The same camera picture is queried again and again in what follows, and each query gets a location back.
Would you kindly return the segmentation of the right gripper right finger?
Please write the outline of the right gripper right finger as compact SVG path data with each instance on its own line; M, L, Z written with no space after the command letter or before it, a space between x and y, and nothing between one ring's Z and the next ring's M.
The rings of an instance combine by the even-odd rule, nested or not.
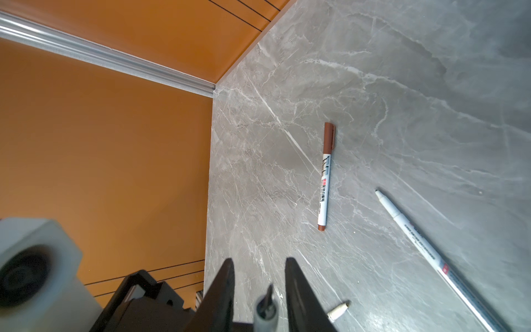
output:
M286 259L285 282L289 331L336 331L293 257Z

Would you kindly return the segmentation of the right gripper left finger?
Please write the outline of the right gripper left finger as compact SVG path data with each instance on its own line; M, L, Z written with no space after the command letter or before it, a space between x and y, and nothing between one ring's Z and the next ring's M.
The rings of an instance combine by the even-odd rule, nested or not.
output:
M235 266L227 258L184 331L233 331Z

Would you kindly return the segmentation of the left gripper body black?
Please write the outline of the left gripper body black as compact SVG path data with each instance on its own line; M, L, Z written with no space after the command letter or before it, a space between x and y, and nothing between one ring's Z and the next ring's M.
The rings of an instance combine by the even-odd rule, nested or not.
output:
M195 315L168 285L147 271L127 275L92 331L183 331Z

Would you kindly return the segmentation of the white pen dark green end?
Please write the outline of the white pen dark green end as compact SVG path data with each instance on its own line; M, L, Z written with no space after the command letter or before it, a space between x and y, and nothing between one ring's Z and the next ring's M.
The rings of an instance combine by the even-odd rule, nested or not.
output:
M261 296L253 308L253 331L275 332L278 327L279 308L273 298L274 286L270 284L263 296Z

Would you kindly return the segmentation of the white pen brown end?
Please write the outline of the white pen brown end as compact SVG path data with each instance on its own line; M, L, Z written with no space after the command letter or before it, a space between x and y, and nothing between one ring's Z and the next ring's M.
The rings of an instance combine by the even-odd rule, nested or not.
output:
M324 125L324 148L322 159L322 175L320 181L319 214L317 228L325 231L327 222L328 197L330 187L330 166L331 155L335 144L335 125L325 123Z

